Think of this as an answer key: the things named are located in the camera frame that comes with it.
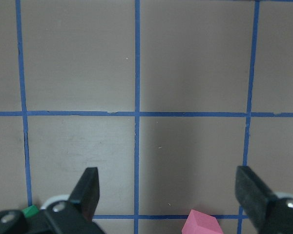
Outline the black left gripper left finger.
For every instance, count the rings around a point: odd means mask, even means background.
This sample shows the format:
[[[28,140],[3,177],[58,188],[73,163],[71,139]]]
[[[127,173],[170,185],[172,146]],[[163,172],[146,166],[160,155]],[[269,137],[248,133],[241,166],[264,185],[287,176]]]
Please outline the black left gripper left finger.
[[[91,222],[100,199],[99,172],[97,167],[88,167],[83,172],[68,201]]]

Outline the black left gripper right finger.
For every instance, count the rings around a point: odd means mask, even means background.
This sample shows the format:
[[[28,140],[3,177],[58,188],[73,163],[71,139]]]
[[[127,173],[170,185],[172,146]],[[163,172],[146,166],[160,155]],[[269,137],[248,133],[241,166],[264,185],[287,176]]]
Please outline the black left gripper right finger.
[[[236,168],[235,197],[252,221],[264,221],[269,204],[278,200],[276,194],[249,166]]]

